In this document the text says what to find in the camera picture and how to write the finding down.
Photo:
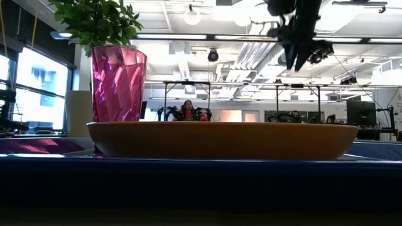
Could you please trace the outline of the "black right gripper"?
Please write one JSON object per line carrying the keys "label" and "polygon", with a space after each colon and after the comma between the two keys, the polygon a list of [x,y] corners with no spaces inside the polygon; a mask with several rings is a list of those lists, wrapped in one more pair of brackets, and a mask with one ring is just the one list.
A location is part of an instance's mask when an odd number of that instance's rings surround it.
{"label": "black right gripper", "polygon": [[314,41],[313,37],[316,36],[315,25],[321,19],[321,15],[319,13],[302,13],[301,16],[295,14],[288,24],[285,24],[286,18],[283,13],[276,13],[275,16],[279,16],[283,23],[278,27],[277,39],[285,50],[286,67],[291,70],[295,64],[295,71],[299,71],[315,51],[314,47],[320,43]]}

